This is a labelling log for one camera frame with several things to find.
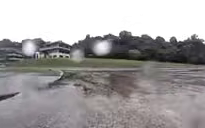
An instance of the dark object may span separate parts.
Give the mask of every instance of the dark object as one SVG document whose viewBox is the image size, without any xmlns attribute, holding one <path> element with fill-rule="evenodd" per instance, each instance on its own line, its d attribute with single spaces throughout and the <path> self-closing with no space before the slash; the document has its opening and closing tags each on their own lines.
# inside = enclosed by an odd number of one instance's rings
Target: dark object
<svg viewBox="0 0 205 128">
<path fill-rule="evenodd" d="M 0 101 L 6 100 L 8 98 L 12 98 L 12 97 L 16 96 L 17 94 L 19 94 L 19 92 L 11 93 L 11 94 L 5 94 L 5 95 L 0 95 Z"/>
</svg>

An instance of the white building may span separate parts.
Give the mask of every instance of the white building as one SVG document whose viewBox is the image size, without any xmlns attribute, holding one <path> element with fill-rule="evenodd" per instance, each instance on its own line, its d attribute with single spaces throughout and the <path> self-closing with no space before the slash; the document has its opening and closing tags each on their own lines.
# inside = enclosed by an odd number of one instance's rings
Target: white building
<svg viewBox="0 0 205 128">
<path fill-rule="evenodd" d="M 70 58 L 71 46 L 61 41 L 46 44 L 35 53 L 35 58 Z"/>
</svg>

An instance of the railing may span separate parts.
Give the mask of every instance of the railing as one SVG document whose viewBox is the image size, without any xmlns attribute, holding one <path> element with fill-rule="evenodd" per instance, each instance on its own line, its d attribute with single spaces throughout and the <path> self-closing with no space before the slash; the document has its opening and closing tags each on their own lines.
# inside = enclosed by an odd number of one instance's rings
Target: railing
<svg viewBox="0 0 205 128">
<path fill-rule="evenodd" d="M 68 50 L 68 51 L 70 51 L 69 48 L 64 48 L 64 47 L 59 47 L 59 46 L 40 48 L 39 50 L 40 50 L 40 51 L 45 51 L 45 50 L 52 50 L 52 49 L 63 49 L 63 50 Z"/>
</svg>

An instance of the water droplet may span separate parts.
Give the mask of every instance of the water droplet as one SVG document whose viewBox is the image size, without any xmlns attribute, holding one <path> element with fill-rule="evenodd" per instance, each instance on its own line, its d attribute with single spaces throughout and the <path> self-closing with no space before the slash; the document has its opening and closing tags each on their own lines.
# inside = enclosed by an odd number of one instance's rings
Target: water droplet
<svg viewBox="0 0 205 128">
<path fill-rule="evenodd" d="M 27 41 L 23 43 L 22 51 L 26 56 L 33 56 L 37 51 L 37 46 L 33 41 Z"/>
<path fill-rule="evenodd" d="M 111 42 L 108 40 L 97 41 L 93 46 L 93 52 L 97 56 L 104 56 L 111 52 Z"/>
<path fill-rule="evenodd" d="M 75 49 L 71 53 L 71 59 L 75 62 L 81 62 L 84 59 L 84 52 L 80 49 Z"/>
</svg>

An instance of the tree line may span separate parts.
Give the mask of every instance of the tree line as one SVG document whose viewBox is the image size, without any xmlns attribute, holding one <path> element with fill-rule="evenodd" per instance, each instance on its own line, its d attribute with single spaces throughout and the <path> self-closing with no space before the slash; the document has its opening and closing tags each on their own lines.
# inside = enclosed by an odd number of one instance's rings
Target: tree line
<svg viewBox="0 0 205 128">
<path fill-rule="evenodd" d="M 93 53 L 92 47 L 98 40 L 111 41 L 112 49 L 109 54 L 96 56 Z M 155 39 L 146 34 L 133 36 L 128 31 L 121 31 L 119 36 L 87 35 L 85 39 L 73 44 L 72 50 L 75 49 L 83 50 L 85 57 L 205 64 L 205 41 L 196 34 L 184 41 L 178 41 L 174 36 L 168 41 L 161 36 Z"/>
</svg>

